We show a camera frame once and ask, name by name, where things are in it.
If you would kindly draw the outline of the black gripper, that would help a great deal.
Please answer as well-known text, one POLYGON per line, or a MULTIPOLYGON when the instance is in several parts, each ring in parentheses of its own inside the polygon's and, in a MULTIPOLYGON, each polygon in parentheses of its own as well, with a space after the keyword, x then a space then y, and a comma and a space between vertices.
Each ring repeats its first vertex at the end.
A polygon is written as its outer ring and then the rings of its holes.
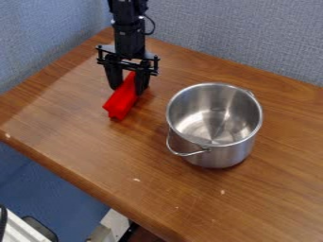
POLYGON ((113 44, 99 44, 97 50, 97 64, 104 67, 108 84, 112 90, 116 90, 123 84, 123 70, 135 72, 135 92, 141 95, 149 86, 149 76, 159 75, 159 61, 160 58, 148 50, 135 54, 132 59, 121 57, 115 50, 113 44))

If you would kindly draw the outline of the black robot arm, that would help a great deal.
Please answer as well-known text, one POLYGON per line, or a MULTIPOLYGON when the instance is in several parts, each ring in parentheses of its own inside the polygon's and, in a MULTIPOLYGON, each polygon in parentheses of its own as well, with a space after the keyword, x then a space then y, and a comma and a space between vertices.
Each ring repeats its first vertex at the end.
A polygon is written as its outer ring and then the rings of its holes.
POLYGON ((147 50, 145 38, 155 29, 147 31, 145 20, 148 0, 107 0, 112 14, 113 44, 99 44, 97 64, 104 67, 108 84, 116 90, 124 82, 123 72, 135 73, 135 93, 140 95, 149 86, 149 77, 159 75, 156 54, 147 50))

